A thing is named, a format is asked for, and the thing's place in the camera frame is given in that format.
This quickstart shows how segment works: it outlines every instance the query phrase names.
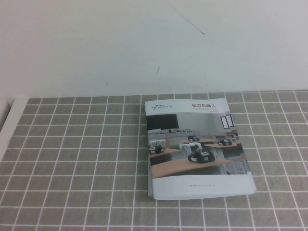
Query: small robot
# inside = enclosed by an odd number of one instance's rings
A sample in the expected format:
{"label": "small robot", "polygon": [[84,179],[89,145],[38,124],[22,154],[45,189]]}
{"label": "small robot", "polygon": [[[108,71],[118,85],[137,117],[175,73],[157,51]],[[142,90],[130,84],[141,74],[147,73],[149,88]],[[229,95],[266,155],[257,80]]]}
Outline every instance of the small robot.
{"label": "small robot", "polygon": [[165,148],[161,144],[165,146],[166,140],[150,141],[150,148],[149,148],[150,154],[163,153],[165,151]]}
{"label": "small robot", "polygon": [[200,139],[196,136],[188,136],[189,141],[200,141]]}
{"label": "small robot", "polygon": [[221,139],[217,142],[219,145],[232,145],[232,141],[229,139]]}

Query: logo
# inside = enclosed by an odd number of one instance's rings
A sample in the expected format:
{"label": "logo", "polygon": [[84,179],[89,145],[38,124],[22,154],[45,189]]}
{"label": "logo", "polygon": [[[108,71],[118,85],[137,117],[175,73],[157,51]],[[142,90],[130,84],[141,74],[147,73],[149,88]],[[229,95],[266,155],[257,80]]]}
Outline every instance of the logo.
{"label": "logo", "polygon": [[162,105],[155,105],[155,107],[152,107],[153,110],[155,110],[156,108],[170,108],[172,107],[172,105],[165,105],[165,104],[162,104]]}

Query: white edge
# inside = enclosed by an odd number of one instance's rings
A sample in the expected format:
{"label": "white edge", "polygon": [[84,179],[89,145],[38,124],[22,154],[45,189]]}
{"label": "white edge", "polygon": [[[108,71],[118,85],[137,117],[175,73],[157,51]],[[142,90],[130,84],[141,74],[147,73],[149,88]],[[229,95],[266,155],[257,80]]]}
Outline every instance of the white edge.
{"label": "white edge", "polygon": [[12,108],[4,122],[0,132],[0,160],[9,145],[10,139],[15,131],[20,116],[23,114],[28,98],[15,99]]}

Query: screen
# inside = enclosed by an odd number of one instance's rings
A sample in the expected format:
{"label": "screen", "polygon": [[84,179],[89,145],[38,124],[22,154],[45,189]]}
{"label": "screen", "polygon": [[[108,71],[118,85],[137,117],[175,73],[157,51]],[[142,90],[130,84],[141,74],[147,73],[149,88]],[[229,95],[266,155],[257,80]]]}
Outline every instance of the screen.
{"label": "screen", "polygon": [[179,128],[176,114],[149,115],[146,117],[146,123],[148,130]]}

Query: gray tile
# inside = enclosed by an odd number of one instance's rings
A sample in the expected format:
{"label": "gray tile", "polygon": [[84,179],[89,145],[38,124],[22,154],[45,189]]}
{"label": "gray tile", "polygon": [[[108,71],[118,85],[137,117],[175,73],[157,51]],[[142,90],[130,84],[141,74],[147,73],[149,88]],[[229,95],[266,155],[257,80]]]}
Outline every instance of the gray tile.
{"label": "gray tile", "polygon": [[245,102],[261,102],[259,92],[244,92],[243,93]]}
{"label": "gray tile", "polygon": [[62,144],[63,137],[46,137],[43,148],[60,148]]}
{"label": "gray tile", "polygon": [[72,179],[71,176],[67,176],[67,177],[53,176],[51,180],[51,184],[50,184],[50,190],[59,190],[59,191],[68,190],[69,185],[71,183],[71,179]]}
{"label": "gray tile", "polygon": [[38,108],[38,115],[53,114],[56,105],[41,105]]}
{"label": "gray tile", "polygon": [[95,162],[77,162],[74,175],[93,175]]}
{"label": "gray tile", "polygon": [[293,191],[308,191],[308,177],[289,177]]}
{"label": "gray tile", "polygon": [[116,191],[113,194],[112,207],[132,207],[133,199],[134,199],[134,192]]}
{"label": "gray tile", "polygon": [[83,137],[82,148],[98,148],[100,146],[100,137]]}
{"label": "gray tile", "polygon": [[115,162],[98,162],[96,166],[96,175],[113,175],[115,173]]}
{"label": "gray tile", "polygon": [[107,103],[108,97],[107,96],[98,96],[98,97],[92,97],[91,104],[97,104],[97,103]]}
{"label": "gray tile", "polygon": [[117,150],[118,149],[100,149],[99,155],[98,155],[98,160],[109,160],[109,161],[115,161],[116,160],[116,155],[117,155]]}
{"label": "gray tile", "polygon": [[303,162],[284,162],[287,175],[307,175]]}
{"label": "gray tile", "polygon": [[29,190],[47,190],[51,177],[32,176],[29,183]]}
{"label": "gray tile", "polygon": [[252,124],[252,131],[254,135],[271,135],[270,126],[268,124]]}
{"label": "gray tile", "polygon": [[226,197],[227,208],[249,208],[246,195]]}
{"label": "gray tile", "polygon": [[261,161],[280,161],[279,153],[277,149],[262,148],[259,149],[259,155]]}
{"label": "gray tile", "polygon": [[42,207],[45,200],[46,192],[27,192],[23,206]]}
{"label": "gray tile", "polygon": [[242,93],[226,93],[228,103],[241,103],[243,102]]}
{"label": "gray tile", "polygon": [[157,225],[158,226],[179,226],[179,209],[158,208]]}
{"label": "gray tile", "polygon": [[109,208],[89,208],[86,225],[108,225]]}
{"label": "gray tile", "polygon": [[111,204],[111,192],[100,192],[100,191],[92,192],[90,199],[91,207],[109,207],[110,204]]}
{"label": "gray tile", "polygon": [[125,103],[141,103],[140,95],[127,95],[125,96]]}
{"label": "gray tile", "polygon": [[57,162],[54,175],[72,175],[74,173],[74,162]]}
{"label": "gray tile", "polygon": [[34,162],[17,162],[13,175],[31,175]]}
{"label": "gray tile", "polygon": [[123,115],[122,124],[139,124],[139,115]]}
{"label": "gray tile", "polygon": [[285,176],[266,177],[271,191],[290,191],[288,179]]}
{"label": "gray tile", "polygon": [[67,126],[65,135],[66,136],[82,136],[84,130],[85,130],[84,125]]}
{"label": "gray tile", "polygon": [[30,126],[18,125],[14,131],[13,136],[26,136],[29,132]]}
{"label": "gray tile", "polygon": [[252,208],[273,208],[270,194],[268,192],[257,192],[249,195],[248,198]]}
{"label": "gray tile", "polygon": [[276,92],[261,92],[263,102],[279,102]]}
{"label": "gray tile", "polygon": [[67,208],[64,212],[64,225],[83,225],[86,218],[86,208]]}
{"label": "gray tile", "polygon": [[305,118],[301,113],[287,113],[285,116],[290,124],[306,123]]}
{"label": "gray tile", "polygon": [[31,98],[28,100],[27,104],[40,104],[41,98]]}
{"label": "gray tile", "polygon": [[43,98],[41,104],[56,104],[58,98]]}
{"label": "gray tile", "polygon": [[91,103],[91,97],[76,97],[75,104],[89,104]]}
{"label": "gray tile", "polygon": [[40,208],[21,208],[17,224],[22,225],[36,225],[39,220]]}
{"label": "gray tile", "polygon": [[77,160],[78,149],[61,149],[59,153],[59,161],[75,161]]}
{"label": "gray tile", "polygon": [[66,125],[69,119],[69,115],[54,115],[51,121],[53,125]]}
{"label": "gray tile", "polygon": [[40,225],[60,225],[63,208],[43,208]]}
{"label": "gray tile", "polygon": [[98,149],[80,149],[78,161],[96,161]]}
{"label": "gray tile", "polygon": [[68,207],[87,207],[89,201],[90,192],[69,192],[69,196],[67,199]]}
{"label": "gray tile", "polygon": [[119,144],[119,137],[109,136],[102,137],[101,148],[117,148]]}
{"label": "gray tile", "polygon": [[34,119],[34,115],[22,115],[18,121],[18,124],[30,125]]}
{"label": "gray tile", "polygon": [[79,148],[81,143],[81,137],[64,137],[62,147],[63,148]]}
{"label": "gray tile", "polygon": [[121,126],[118,125],[104,125],[103,136],[119,136]]}
{"label": "gray tile", "polygon": [[301,160],[299,152],[295,148],[280,148],[279,152],[283,161]]}
{"label": "gray tile", "polygon": [[302,226],[297,210],[276,210],[277,220],[280,226]]}
{"label": "gray tile", "polygon": [[277,146],[280,148],[295,147],[296,144],[292,136],[275,136]]}
{"label": "gray tile", "polygon": [[298,103],[282,103],[283,111],[286,112],[300,112]]}
{"label": "gray tile", "polygon": [[10,192],[4,193],[1,206],[20,206],[25,192]]}
{"label": "gray tile", "polygon": [[246,113],[246,108],[244,103],[231,103],[229,104],[231,113]]}
{"label": "gray tile", "polygon": [[0,224],[14,224],[17,217],[18,208],[0,207]]}
{"label": "gray tile", "polygon": [[272,136],[256,136],[255,140],[258,148],[276,147],[275,140]]}
{"label": "gray tile", "polygon": [[116,174],[118,175],[134,175],[136,171],[135,162],[118,162],[116,166]]}
{"label": "gray tile", "polygon": [[266,113],[282,113],[280,103],[264,103]]}
{"label": "gray tile", "polygon": [[89,114],[105,114],[106,112],[106,105],[101,104],[101,105],[91,105],[90,112]]}
{"label": "gray tile", "polygon": [[206,226],[228,226],[224,209],[204,209],[204,217]]}
{"label": "gray tile", "polygon": [[23,147],[25,137],[12,136],[8,148],[21,148]]}
{"label": "gray tile", "polygon": [[296,102],[294,92],[278,92],[281,102]]}
{"label": "gray tile", "polygon": [[300,148],[308,147],[308,136],[294,136],[297,146]]}
{"label": "gray tile", "polygon": [[72,112],[72,105],[57,105],[55,114],[60,115],[60,114],[71,114]]}
{"label": "gray tile", "polygon": [[307,124],[290,124],[290,128],[294,135],[308,135]]}
{"label": "gray tile", "polygon": [[104,118],[104,115],[89,115],[87,124],[103,124]]}
{"label": "gray tile", "polygon": [[47,136],[64,136],[66,126],[50,126]]}
{"label": "gray tile", "polygon": [[71,190],[90,190],[92,179],[92,176],[74,176]]}
{"label": "gray tile", "polygon": [[22,149],[18,161],[36,161],[39,149]]}
{"label": "gray tile", "polygon": [[277,226],[275,214],[269,209],[253,209],[252,216],[255,226]]}
{"label": "gray tile", "polygon": [[181,226],[203,226],[202,209],[181,208]]}
{"label": "gray tile", "polygon": [[139,114],[140,105],[139,104],[125,104],[124,105],[124,114]]}
{"label": "gray tile", "polygon": [[70,104],[74,103],[75,98],[73,97],[62,97],[59,98],[58,104]]}
{"label": "gray tile", "polygon": [[247,210],[228,210],[230,226],[252,226],[250,211]]}
{"label": "gray tile", "polygon": [[247,113],[264,113],[263,105],[261,103],[246,103],[245,105]]}
{"label": "gray tile", "polygon": [[134,176],[116,176],[114,190],[134,190]]}
{"label": "gray tile", "polygon": [[69,120],[70,125],[84,125],[86,124],[87,116],[86,115],[71,115]]}
{"label": "gray tile", "polygon": [[74,105],[72,114],[88,114],[90,105]]}
{"label": "gray tile", "polygon": [[251,124],[267,124],[268,120],[265,114],[248,114]]}
{"label": "gray tile", "polygon": [[295,208],[295,202],[290,192],[272,192],[275,208]]}
{"label": "gray tile", "polygon": [[113,176],[95,176],[93,190],[112,190],[113,183]]}
{"label": "gray tile", "polygon": [[48,192],[45,207],[64,207],[68,192]]}
{"label": "gray tile", "polygon": [[274,113],[274,114],[267,114],[269,122],[271,124],[286,124],[287,120],[283,113]]}
{"label": "gray tile", "polygon": [[152,208],[135,208],[134,225],[155,225],[155,209]]}

